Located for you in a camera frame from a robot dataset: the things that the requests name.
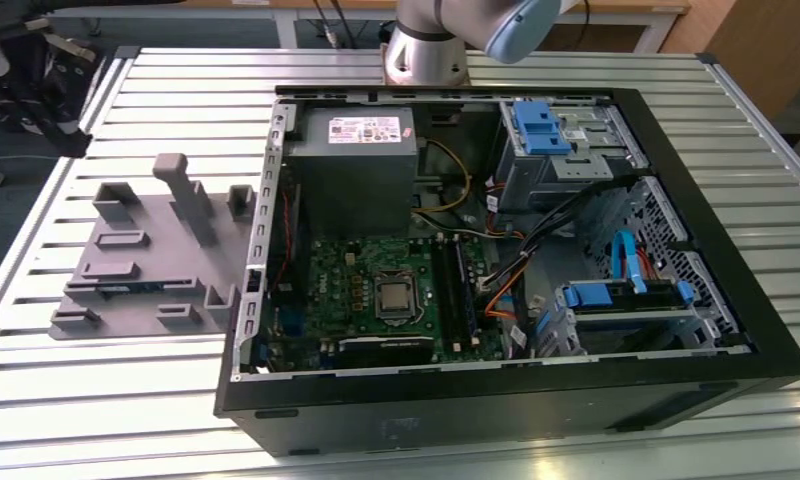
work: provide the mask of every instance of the aluminum slatted table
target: aluminum slatted table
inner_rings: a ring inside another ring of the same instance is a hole
[[[274,87],[379,83],[379,64],[378,52],[326,50],[144,49],[116,60],[84,118],[88,157],[60,160],[0,269],[0,479],[800,478],[800,382],[661,432],[274,459],[211,413],[220,335],[48,337],[99,184],[163,192],[163,151],[190,155],[210,192],[258,183]],[[542,54],[502,66],[473,54],[470,64],[475,85],[643,91],[800,345],[800,160],[724,70],[693,56]]]

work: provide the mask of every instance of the ram slot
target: ram slot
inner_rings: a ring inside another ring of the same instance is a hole
[[[471,343],[471,335],[463,293],[467,286],[466,270],[455,242],[434,242],[431,258],[445,349],[449,352],[462,352]]]

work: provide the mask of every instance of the blue latch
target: blue latch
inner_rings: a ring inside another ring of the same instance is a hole
[[[573,284],[573,290],[578,293],[582,307],[602,307],[614,305],[609,287],[605,283]]]
[[[566,155],[573,146],[561,136],[561,121],[546,102],[519,101],[513,105],[517,125],[530,155]]]
[[[692,305],[694,303],[694,297],[697,296],[694,293],[694,287],[685,280],[680,282],[677,287],[680,288],[680,293],[682,294],[682,300],[685,300],[685,304]]]
[[[566,287],[563,289],[563,297],[566,298],[567,307],[573,308],[581,305],[581,302],[578,300],[578,294],[575,293],[575,290],[573,290],[570,287]]]

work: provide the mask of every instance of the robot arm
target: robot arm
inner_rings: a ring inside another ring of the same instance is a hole
[[[466,43],[503,63],[527,57],[558,15],[578,0],[401,0],[386,52],[390,80],[458,85],[467,76]]]

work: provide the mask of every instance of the wooden cabinet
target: wooden cabinet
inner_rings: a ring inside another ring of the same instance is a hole
[[[692,0],[662,52],[716,54],[772,118],[800,90],[800,0]]]

